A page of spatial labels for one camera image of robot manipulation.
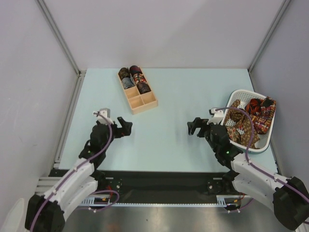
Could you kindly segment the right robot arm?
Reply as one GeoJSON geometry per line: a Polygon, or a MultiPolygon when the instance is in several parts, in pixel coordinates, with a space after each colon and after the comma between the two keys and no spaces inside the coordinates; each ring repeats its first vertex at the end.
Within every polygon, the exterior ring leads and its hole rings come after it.
{"type": "Polygon", "coordinates": [[[188,134],[199,129],[198,137],[206,139],[218,162],[230,171],[223,181],[228,194],[244,193],[269,208],[287,229],[296,230],[309,221],[309,192],[297,177],[287,178],[254,164],[238,147],[233,145],[223,125],[195,118],[187,123],[188,134]]]}

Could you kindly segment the dark paisley tie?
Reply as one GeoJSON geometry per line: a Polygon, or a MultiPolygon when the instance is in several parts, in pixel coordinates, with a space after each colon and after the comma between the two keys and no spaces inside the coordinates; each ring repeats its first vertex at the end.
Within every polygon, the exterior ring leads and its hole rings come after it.
{"type": "Polygon", "coordinates": [[[149,87],[149,85],[146,82],[138,82],[137,83],[137,89],[138,89],[140,94],[145,94],[145,93],[151,92],[151,88],[149,87]]]}

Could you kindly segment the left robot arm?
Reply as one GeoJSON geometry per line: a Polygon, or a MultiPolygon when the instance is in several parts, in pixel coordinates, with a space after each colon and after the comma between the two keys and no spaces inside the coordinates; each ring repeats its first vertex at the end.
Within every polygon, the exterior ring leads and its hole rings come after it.
{"type": "Polygon", "coordinates": [[[107,194],[105,208],[119,201],[119,192],[110,187],[98,167],[105,160],[111,142],[129,136],[133,124],[122,117],[118,117],[116,124],[99,112],[95,115],[99,119],[74,166],[43,195],[34,194],[30,198],[25,219],[25,229],[30,232],[63,231],[72,212],[89,195],[107,194]]]}

